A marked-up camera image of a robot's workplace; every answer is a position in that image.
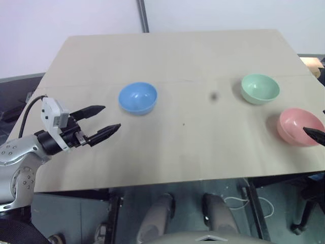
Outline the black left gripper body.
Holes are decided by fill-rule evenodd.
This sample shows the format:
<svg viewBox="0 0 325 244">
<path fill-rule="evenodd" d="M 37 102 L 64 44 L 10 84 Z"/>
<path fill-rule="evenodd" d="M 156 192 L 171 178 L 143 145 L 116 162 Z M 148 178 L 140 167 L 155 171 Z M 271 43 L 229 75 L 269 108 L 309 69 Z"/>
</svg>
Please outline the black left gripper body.
<svg viewBox="0 0 325 244">
<path fill-rule="evenodd" d="M 83 113 L 72 113 L 69 115 L 67 126 L 61 128 L 61 138 L 69 148 L 90 145 L 90 140 L 84 135 L 78 121 L 90 118 L 91 115 Z"/>
</svg>

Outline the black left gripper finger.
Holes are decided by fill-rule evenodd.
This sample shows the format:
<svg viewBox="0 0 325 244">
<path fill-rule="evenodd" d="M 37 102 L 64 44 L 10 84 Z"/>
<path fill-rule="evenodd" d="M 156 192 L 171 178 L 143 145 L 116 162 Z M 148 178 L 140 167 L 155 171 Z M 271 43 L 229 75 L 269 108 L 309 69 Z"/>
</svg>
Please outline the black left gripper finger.
<svg viewBox="0 0 325 244">
<path fill-rule="evenodd" d="M 115 124 L 110 125 L 107 127 L 104 127 L 103 129 L 97 131 L 96 134 L 90 136 L 87 138 L 87 144 L 91 147 L 103 142 L 104 140 L 111 137 L 114 133 L 118 131 L 118 129 L 121 127 L 121 124 Z"/>
<path fill-rule="evenodd" d="M 102 105 L 92 105 L 80 110 L 77 110 L 73 113 L 70 113 L 70 121 L 79 121 L 82 119 L 87 119 L 93 117 L 104 110 L 106 107 Z"/>
</svg>

